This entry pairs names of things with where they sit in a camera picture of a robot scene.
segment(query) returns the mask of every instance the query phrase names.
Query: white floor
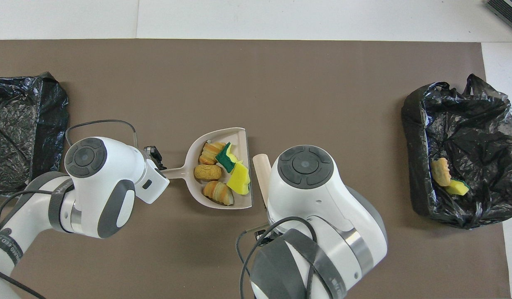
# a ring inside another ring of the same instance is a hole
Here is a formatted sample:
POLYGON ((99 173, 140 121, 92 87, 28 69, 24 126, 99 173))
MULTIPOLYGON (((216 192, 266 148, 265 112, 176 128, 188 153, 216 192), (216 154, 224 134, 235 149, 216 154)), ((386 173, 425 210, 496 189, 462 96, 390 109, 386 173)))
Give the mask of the white floor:
MULTIPOLYGON (((482 42, 512 102, 512 29, 482 0, 0 0, 0 39, 61 38, 482 42)), ((512 219, 504 233, 512 296, 512 219)))

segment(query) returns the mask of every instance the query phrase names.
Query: white dustpan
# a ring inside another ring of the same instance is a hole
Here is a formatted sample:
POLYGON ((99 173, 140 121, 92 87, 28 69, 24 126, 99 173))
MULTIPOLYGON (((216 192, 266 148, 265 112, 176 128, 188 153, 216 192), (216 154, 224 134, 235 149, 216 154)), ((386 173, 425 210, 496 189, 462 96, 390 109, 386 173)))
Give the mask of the white dustpan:
MULTIPOLYGON (((229 127, 228 129, 209 132, 195 140, 188 150, 184 166, 180 168, 162 170, 162 173, 170 180, 184 179, 191 195, 197 199, 198 202, 204 206, 208 206, 209 208, 220 208, 223 210, 250 208, 252 206, 252 188, 250 185, 249 193, 246 195, 240 195, 232 191, 234 196, 234 204, 232 206, 222 206, 218 203, 212 202, 206 196, 202 195, 202 190, 208 181, 197 180, 195 176, 193 176, 193 170, 197 165, 199 165, 199 156, 201 155, 204 144, 208 141, 224 143, 230 142, 231 153, 233 153, 237 159, 243 161, 243 165, 250 170, 249 146, 247 143, 247 134, 245 129, 242 127, 229 127)), ((226 183, 230 176, 231 174, 222 168, 222 176, 219 181, 226 183)))

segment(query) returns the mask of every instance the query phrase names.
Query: brown tabletop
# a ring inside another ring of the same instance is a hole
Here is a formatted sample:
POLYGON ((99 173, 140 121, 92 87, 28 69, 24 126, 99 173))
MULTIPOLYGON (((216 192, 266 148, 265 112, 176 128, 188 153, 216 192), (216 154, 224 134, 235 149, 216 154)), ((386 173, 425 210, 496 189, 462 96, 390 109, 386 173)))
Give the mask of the brown tabletop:
MULTIPOLYGON (((501 224, 472 231, 415 214, 409 198, 403 100, 416 88, 485 79, 480 44, 263 40, 7 40, 0 76, 49 71, 70 98, 70 125, 123 119, 141 146, 180 167, 202 134, 244 127, 250 155, 313 144, 345 184, 379 210, 387 257, 348 298, 509 297, 501 224)), ((131 143, 120 124, 72 136, 131 143)), ((41 233, 12 276, 47 298, 239 298, 235 240, 266 221, 252 170, 254 206, 224 211, 172 180, 152 205, 136 201, 119 233, 97 240, 41 233)), ((254 242, 246 237, 247 254, 254 242)))

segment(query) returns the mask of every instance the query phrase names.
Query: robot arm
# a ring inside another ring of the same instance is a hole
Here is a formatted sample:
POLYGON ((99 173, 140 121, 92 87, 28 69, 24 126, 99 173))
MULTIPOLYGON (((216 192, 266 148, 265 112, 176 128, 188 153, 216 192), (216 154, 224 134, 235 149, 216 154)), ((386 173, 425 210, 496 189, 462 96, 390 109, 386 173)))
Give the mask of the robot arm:
POLYGON ((387 254, 379 213, 343 184, 334 159, 321 148, 292 147, 270 170, 255 167, 257 174, 269 173, 258 181, 268 186, 268 220, 278 236, 254 259, 250 278, 256 297, 345 297, 387 254), (282 223, 292 216, 309 224, 282 223))
MULTIPOLYGON (((48 172, 34 179, 0 224, 0 272, 9 276, 36 236, 46 229, 106 238, 127 223, 134 197, 154 202, 169 184, 147 155, 104 137, 72 145, 69 175, 48 172)), ((0 296, 17 298, 0 278, 0 296)))

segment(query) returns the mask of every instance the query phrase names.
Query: trash bag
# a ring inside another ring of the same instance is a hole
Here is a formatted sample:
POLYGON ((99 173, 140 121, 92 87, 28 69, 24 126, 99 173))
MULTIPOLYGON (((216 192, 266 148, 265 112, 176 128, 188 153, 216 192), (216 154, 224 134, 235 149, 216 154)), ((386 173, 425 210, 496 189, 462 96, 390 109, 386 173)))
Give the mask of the trash bag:
POLYGON ((68 96, 50 73, 0 78, 0 196, 58 170, 68 96))
POLYGON ((471 229, 512 217, 512 114, 507 95, 471 74, 463 94, 446 82, 425 85, 402 107, 414 211, 471 229), (444 157, 453 179, 469 186, 450 195, 431 177, 444 157))

